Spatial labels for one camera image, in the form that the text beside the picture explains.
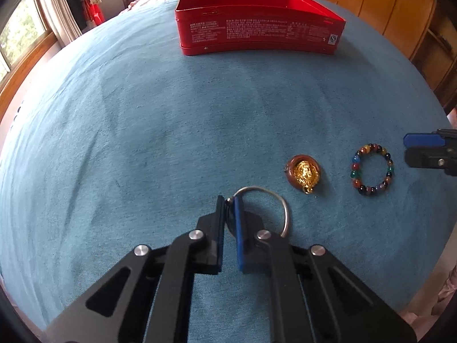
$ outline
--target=key ring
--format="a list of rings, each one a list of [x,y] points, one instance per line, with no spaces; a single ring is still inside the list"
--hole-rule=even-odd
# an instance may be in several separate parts
[[[289,227],[290,227],[289,207],[287,206],[286,200],[284,200],[284,198],[282,196],[278,195],[276,192],[267,190],[266,188],[257,187],[257,186],[243,187],[243,188],[240,188],[239,190],[237,190],[237,192],[235,192],[232,197],[230,197],[226,200],[227,204],[229,206],[231,206],[234,202],[235,196],[242,195],[243,193],[249,192],[249,191],[260,191],[260,192],[268,193],[269,195],[272,195],[274,198],[276,198],[277,200],[280,201],[280,203],[282,204],[282,207],[284,208],[284,228],[282,229],[281,237],[286,237],[287,234],[289,233]]]

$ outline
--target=colorful bead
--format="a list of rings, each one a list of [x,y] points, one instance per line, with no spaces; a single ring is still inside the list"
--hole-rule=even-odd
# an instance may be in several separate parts
[[[366,195],[366,187],[363,184],[359,187],[359,193],[361,195]]]
[[[360,177],[362,175],[362,167],[360,164],[362,159],[360,157],[361,155],[368,154],[370,152],[382,154],[386,159],[388,165],[388,171],[386,173],[384,181],[374,187],[365,186],[362,183],[362,179]],[[379,144],[369,143],[360,148],[360,150],[357,151],[354,157],[352,158],[350,176],[352,178],[352,185],[359,191],[361,195],[375,196],[385,191],[389,184],[391,184],[392,177],[394,176],[394,162],[391,159],[390,153],[387,152],[387,149],[385,149],[383,146]]]
[[[355,188],[360,188],[360,186],[362,185],[362,181],[360,179],[353,179],[352,180],[352,185],[355,187]]]

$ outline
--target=window frame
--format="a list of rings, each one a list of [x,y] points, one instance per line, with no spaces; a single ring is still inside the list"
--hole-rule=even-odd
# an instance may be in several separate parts
[[[14,75],[14,73],[18,70],[18,68],[21,66],[21,64],[24,62],[24,60],[30,56],[32,51],[40,45],[50,34],[53,33],[48,21],[46,20],[46,17],[44,15],[43,7],[41,5],[40,0],[33,0],[35,2],[35,8],[37,9],[38,15],[40,16],[40,20],[43,24],[44,27],[44,33],[42,33],[40,36],[38,36],[33,43],[28,47],[28,49],[22,53],[22,55],[16,59],[16,61],[11,64],[9,63],[8,59],[5,56],[5,53],[3,49],[0,47],[0,61],[3,62],[8,70],[8,73],[3,77],[3,79],[0,80],[0,92],[3,90],[5,85],[8,83],[8,81],[11,79],[11,77]]]

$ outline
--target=blue tablecloth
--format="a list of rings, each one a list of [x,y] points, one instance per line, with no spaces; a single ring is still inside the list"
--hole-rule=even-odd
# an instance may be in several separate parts
[[[334,56],[239,51],[195,57],[179,48],[177,0],[128,12],[61,50],[10,131],[0,168],[0,266],[6,287],[41,328],[137,244],[170,243],[246,185],[287,199],[290,242],[321,243],[390,306],[410,300],[454,225],[457,179],[408,168],[402,138],[449,127],[414,66],[344,9]],[[395,162],[386,194],[359,195],[351,157],[366,143]],[[285,163],[313,156],[314,195]],[[369,185],[386,163],[364,164]],[[248,194],[280,230],[282,208]],[[267,342],[268,283],[236,268],[198,276],[190,342]]]

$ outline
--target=gold pendant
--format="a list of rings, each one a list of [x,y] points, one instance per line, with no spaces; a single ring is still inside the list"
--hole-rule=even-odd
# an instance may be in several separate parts
[[[305,154],[292,157],[284,171],[289,183],[305,193],[311,193],[320,179],[319,164]]]

